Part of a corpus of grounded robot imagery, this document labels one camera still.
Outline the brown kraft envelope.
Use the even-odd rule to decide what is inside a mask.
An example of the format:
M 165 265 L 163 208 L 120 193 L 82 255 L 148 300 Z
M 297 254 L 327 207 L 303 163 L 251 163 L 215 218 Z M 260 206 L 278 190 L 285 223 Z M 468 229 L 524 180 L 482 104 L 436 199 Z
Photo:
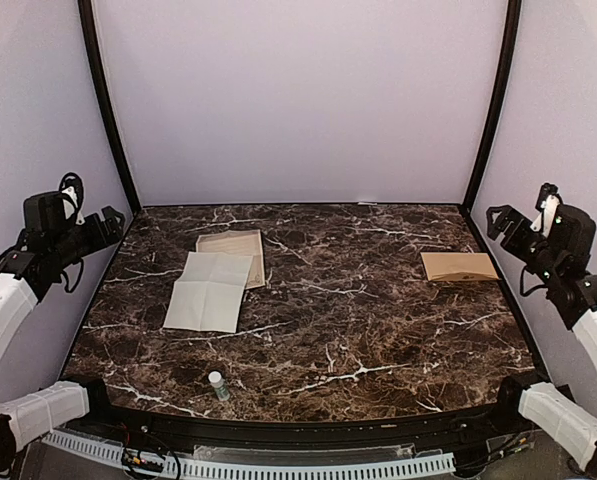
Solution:
M 421 258 L 429 281 L 497 281 L 499 279 L 486 253 L 422 252 Z

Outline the white letter paper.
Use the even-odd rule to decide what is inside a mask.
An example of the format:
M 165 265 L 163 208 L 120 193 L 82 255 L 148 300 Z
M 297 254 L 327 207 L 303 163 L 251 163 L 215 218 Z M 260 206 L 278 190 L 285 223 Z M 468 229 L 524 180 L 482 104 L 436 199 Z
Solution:
M 235 333 L 253 257 L 189 252 L 164 328 Z

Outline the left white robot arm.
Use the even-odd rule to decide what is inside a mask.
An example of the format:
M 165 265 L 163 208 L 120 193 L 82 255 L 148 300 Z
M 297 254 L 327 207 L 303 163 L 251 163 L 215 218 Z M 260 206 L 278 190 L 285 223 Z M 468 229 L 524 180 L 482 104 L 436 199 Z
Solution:
M 125 217 L 111 206 L 85 216 L 73 186 L 27 198 L 24 228 L 17 242 L 0 255 L 0 361 L 10 342 L 51 286 L 70 265 L 118 243 Z M 77 381 L 58 381 L 21 398 L 0 403 L 0 476 L 29 443 L 80 418 L 98 436 L 119 427 L 118 412 L 91 397 Z

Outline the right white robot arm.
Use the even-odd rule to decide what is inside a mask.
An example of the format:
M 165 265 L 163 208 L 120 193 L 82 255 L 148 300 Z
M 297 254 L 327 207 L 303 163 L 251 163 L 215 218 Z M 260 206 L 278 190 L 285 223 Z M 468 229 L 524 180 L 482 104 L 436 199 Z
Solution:
M 597 275 L 587 265 L 596 233 L 594 220 L 583 210 L 560 203 L 555 195 L 540 201 L 530 221 L 504 205 L 487 211 L 487 234 L 521 260 L 538 277 L 546 298 L 565 327 L 583 346 L 597 373 Z M 597 418 L 549 382 L 520 385 L 488 413 L 499 434 L 512 432 L 525 419 L 534 423 L 597 479 Z

